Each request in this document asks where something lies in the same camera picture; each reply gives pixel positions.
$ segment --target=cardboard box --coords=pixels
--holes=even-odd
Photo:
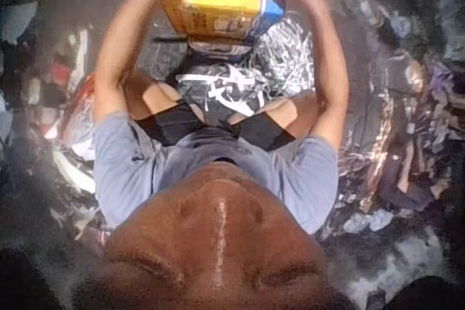
[[[253,46],[284,16],[274,0],[163,0],[163,8],[189,41],[223,46]]]

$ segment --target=concrete floor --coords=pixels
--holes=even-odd
[[[32,0],[11,1],[22,3]],[[93,67],[103,34],[123,0],[37,1],[39,10],[25,34],[25,38],[35,39],[34,54],[29,62],[34,62],[36,74],[47,74],[47,64],[59,41],[73,31],[84,28],[90,30],[92,37],[89,66]],[[393,7],[397,0],[380,1]],[[363,149],[374,141],[381,122],[382,101],[369,96],[371,82],[375,87],[383,87],[384,82],[380,75],[373,74],[373,67],[381,69],[393,54],[393,48],[378,40],[351,0],[330,0],[330,3],[347,55],[351,80],[347,131],[353,131],[354,142],[361,144]],[[408,8],[404,3],[398,5],[401,9]],[[421,14],[429,23],[427,16]],[[156,33],[174,33],[163,13],[154,15],[153,24],[139,65],[154,78],[160,78],[181,63],[185,46],[172,44],[173,47],[166,48],[151,42],[150,38]],[[425,27],[428,39],[436,38],[436,30],[428,29],[428,25]],[[430,41],[441,46],[443,38],[441,35],[439,38],[439,43],[432,39]],[[10,71],[9,81],[3,85],[6,95],[12,94],[11,100],[18,99],[14,91],[17,91],[18,81],[21,81],[22,71]],[[394,84],[402,83],[402,76],[391,78]],[[56,204],[55,195],[69,189],[55,184],[54,177],[58,174],[48,161],[47,149],[39,150],[37,144],[26,136],[21,112],[16,115],[15,122],[16,136],[9,151],[8,180],[2,180],[4,194],[1,197],[0,246],[25,251],[61,304],[69,308],[73,284],[98,259],[73,240],[70,227],[65,224],[61,229],[49,215],[49,208],[59,205]],[[27,175],[26,169],[33,169],[32,177]],[[450,205],[438,203],[429,215],[396,219],[378,233],[365,231],[359,235],[327,239],[323,247],[328,254],[329,276],[333,284],[363,309],[368,292],[378,287],[385,289],[388,298],[391,298],[409,282],[426,275],[437,275],[451,282],[461,281],[461,267],[464,264],[457,256],[462,250],[463,237],[456,225],[461,217],[456,205],[459,196],[450,194]]]

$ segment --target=fabric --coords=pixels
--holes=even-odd
[[[397,187],[402,168],[403,155],[390,153],[379,183],[379,196],[399,208],[422,211],[434,201],[434,196],[424,181],[418,181],[418,184],[410,182],[407,192],[402,192]]]
[[[151,139],[159,141],[164,147],[176,145],[187,135],[207,127],[183,99],[178,101],[178,105],[137,121],[137,124]],[[296,140],[266,113],[254,115],[234,126],[223,123],[221,128],[229,131],[235,138],[241,136],[267,152]]]
[[[152,195],[220,158],[231,159],[268,188],[309,234],[323,225],[336,199],[336,152],[313,136],[299,145],[292,159],[285,160],[242,137],[235,139],[230,132],[205,127],[176,146],[144,156],[129,116],[116,113],[97,127],[95,147],[97,199],[111,227],[121,224]]]

